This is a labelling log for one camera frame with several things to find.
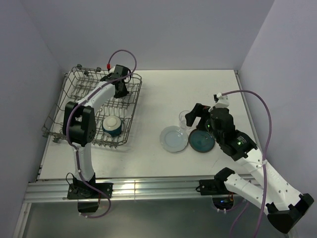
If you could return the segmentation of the clear plastic cup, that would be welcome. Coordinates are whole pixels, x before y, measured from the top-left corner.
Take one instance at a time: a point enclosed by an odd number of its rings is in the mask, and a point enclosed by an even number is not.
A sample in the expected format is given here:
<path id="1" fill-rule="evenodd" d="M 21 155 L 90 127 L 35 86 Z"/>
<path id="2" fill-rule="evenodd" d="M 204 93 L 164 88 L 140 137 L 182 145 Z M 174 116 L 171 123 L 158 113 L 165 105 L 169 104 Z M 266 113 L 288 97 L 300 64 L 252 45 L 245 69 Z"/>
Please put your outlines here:
<path id="1" fill-rule="evenodd" d="M 184 110 L 179 114 L 179 127 L 184 129 L 187 132 L 192 131 L 192 127 L 188 127 L 186 124 L 186 118 L 185 116 L 189 113 L 190 111 Z"/>

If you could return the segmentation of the teal and cream bowl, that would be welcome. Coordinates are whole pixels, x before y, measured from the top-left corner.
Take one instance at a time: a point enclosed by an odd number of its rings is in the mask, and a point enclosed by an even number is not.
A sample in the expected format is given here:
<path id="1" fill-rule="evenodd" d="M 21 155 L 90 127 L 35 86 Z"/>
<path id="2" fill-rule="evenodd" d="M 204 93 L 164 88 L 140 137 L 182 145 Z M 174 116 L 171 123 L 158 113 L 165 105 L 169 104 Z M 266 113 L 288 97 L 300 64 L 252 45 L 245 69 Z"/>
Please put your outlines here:
<path id="1" fill-rule="evenodd" d="M 103 132 L 111 137 L 117 137 L 122 133 L 123 121 L 117 116 L 108 116 L 102 122 Z"/>

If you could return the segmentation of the light blue scalloped plate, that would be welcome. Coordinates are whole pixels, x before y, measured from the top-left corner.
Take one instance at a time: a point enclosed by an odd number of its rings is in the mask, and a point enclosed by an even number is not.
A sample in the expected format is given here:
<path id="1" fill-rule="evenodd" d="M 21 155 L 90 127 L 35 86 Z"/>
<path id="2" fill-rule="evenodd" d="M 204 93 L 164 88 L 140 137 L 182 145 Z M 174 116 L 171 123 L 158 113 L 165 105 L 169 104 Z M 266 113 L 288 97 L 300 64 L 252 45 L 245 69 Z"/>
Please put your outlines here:
<path id="1" fill-rule="evenodd" d="M 161 131 L 159 141 L 167 152 L 178 153 L 188 145 L 188 134 L 178 126 L 168 126 Z"/>

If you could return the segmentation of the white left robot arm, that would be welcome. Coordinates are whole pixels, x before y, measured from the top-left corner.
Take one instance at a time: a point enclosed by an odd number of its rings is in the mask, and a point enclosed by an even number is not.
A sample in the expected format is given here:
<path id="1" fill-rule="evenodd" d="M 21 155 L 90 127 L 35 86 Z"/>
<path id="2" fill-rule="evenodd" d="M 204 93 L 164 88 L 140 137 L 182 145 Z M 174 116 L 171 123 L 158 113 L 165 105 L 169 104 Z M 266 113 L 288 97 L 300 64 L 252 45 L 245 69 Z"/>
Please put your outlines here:
<path id="1" fill-rule="evenodd" d="M 82 181 L 78 191 L 85 198 L 93 197 L 97 191 L 97 186 L 91 182 L 95 178 L 91 159 L 91 144 L 97 133 L 95 113 L 109 99 L 128 94 L 125 79 L 131 75 L 132 71 L 129 68 L 116 65 L 113 72 L 102 77 L 84 98 L 65 105 L 62 133 L 73 149 L 74 176 Z"/>

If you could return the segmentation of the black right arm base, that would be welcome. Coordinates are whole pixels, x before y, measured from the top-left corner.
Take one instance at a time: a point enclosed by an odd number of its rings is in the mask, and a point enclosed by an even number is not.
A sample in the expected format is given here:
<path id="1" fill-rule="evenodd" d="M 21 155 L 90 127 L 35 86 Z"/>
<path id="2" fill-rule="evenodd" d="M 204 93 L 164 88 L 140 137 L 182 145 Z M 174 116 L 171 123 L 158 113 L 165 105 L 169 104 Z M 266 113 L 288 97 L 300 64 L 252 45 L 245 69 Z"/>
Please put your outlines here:
<path id="1" fill-rule="evenodd" d="M 211 196 L 212 208 L 218 212 L 226 214 L 244 202 L 244 199 L 235 201 L 234 193 L 227 190 L 224 183 L 216 179 L 199 180 L 199 185 L 195 188 L 201 196 Z"/>

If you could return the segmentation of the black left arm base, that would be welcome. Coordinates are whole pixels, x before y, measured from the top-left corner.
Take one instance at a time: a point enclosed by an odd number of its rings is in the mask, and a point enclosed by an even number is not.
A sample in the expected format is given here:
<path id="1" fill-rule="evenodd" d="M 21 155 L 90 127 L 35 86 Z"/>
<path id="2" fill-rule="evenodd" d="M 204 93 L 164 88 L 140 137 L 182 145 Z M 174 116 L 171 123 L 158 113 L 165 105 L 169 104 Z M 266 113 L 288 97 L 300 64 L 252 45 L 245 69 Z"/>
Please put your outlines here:
<path id="1" fill-rule="evenodd" d="M 102 182 L 92 185 L 96 189 L 105 193 L 108 198 L 112 196 L 113 183 Z M 87 202 L 83 200 L 87 199 L 101 199 L 106 198 L 94 189 L 86 186 L 82 181 L 76 181 L 69 185 L 67 199 L 68 200 L 78 200 L 77 208 L 80 213 L 88 213 L 89 215 L 95 213 L 99 208 L 100 202 Z"/>

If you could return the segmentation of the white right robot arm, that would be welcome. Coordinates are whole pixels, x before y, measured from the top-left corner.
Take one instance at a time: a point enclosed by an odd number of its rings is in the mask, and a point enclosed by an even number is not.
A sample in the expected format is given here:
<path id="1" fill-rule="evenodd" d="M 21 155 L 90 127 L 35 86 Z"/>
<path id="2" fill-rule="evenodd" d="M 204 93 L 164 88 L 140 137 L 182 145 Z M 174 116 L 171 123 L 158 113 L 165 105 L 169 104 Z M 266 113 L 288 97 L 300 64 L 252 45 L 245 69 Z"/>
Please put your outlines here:
<path id="1" fill-rule="evenodd" d="M 214 176 L 216 191 L 231 191 L 258 207 L 263 205 L 269 222 L 281 233 L 289 233 L 314 199 L 308 193 L 295 189 L 269 162 L 262 161 L 263 153 L 247 134 L 236 129 L 228 108 L 197 103 L 185 118 L 187 126 L 192 126 L 195 119 L 200 118 L 198 128 L 207 131 L 221 150 L 261 185 L 258 188 L 232 169 L 224 168 Z"/>

